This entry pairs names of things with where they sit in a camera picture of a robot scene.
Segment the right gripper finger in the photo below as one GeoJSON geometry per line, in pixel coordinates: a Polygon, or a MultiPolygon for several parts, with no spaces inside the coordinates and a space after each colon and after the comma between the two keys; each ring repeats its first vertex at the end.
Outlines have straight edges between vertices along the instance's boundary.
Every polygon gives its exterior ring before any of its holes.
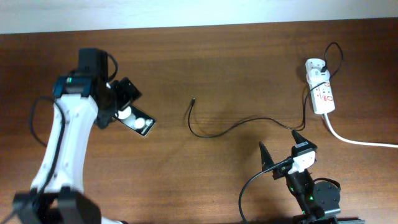
{"type": "Polygon", "coordinates": [[[292,133],[292,136],[293,136],[296,144],[301,144],[301,143],[307,142],[307,139],[305,139],[303,136],[301,136],[297,130],[292,130],[291,133],[292,133]]]}
{"type": "Polygon", "coordinates": [[[264,143],[259,141],[259,149],[261,152],[261,168],[262,171],[266,171],[274,167],[274,161],[272,160],[269,151],[265,147],[264,143]]]}

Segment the black smartphone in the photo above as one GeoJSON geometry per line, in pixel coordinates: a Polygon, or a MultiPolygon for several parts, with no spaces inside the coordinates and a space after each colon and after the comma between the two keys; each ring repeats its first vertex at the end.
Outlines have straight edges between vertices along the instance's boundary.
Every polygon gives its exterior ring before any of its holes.
{"type": "Polygon", "coordinates": [[[115,114],[115,119],[142,137],[146,137],[156,123],[153,117],[133,105],[118,111],[115,114]]]}

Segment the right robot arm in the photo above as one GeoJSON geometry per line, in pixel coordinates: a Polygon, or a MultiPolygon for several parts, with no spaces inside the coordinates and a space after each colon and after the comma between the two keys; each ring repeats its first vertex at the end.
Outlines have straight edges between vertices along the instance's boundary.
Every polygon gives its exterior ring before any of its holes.
{"type": "Polygon", "coordinates": [[[339,182],[320,177],[313,179],[308,168],[315,164],[317,145],[292,131],[295,145],[291,155],[275,163],[264,143],[259,143],[262,171],[271,172],[273,179],[284,178],[289,192],[295,197],[302,214],[294,216],[293,223],[365,223],[358,218],[339,219],[341,213],[339,182]]]}

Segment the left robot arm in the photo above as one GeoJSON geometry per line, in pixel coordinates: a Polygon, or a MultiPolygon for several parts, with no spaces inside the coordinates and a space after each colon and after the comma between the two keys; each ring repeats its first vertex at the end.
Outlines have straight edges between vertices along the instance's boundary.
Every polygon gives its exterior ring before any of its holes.
{"type": "Polygon", "coordinates": [[[78,66],[57,79],[54,116],[46,152],[30,190],[17,193],[12,206],[21,223],[113,223],[84,195],[83,168],[93,126],[119,121],[146,136],[154,119],[133,107],[141,93],[128,78],[108,73],[114,57],[101,49],[83,48],[78,66]]]}

